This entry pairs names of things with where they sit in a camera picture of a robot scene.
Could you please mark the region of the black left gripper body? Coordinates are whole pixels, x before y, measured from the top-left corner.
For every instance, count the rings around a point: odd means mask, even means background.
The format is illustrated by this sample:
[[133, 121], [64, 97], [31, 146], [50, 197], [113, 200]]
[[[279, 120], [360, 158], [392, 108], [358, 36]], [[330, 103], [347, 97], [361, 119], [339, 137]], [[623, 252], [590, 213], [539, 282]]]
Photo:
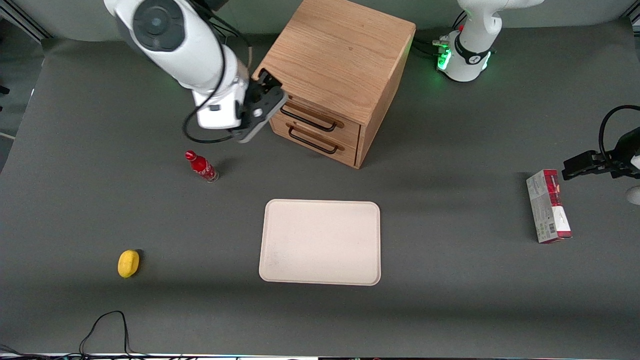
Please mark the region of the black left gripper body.
[[618, 139], [615, 148], [611, 150], [611, 162], [617, 170], [611, 172], [611, 178], [629, 177], [640, 178], [640, 128], [637, 127]]

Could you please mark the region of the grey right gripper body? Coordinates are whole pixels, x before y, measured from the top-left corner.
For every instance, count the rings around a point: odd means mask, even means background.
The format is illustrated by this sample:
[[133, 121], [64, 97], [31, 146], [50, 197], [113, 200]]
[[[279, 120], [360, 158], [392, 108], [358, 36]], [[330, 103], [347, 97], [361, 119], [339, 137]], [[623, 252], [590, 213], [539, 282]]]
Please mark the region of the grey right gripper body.
[[274, 100], [270, 89], [263, 89], [257, 80], [251, 80], [247, 88], [240, 126], [232, 130], [232, 139], [246, 144], [263, 129], [268, 121], [286, 104], [286, 100]]

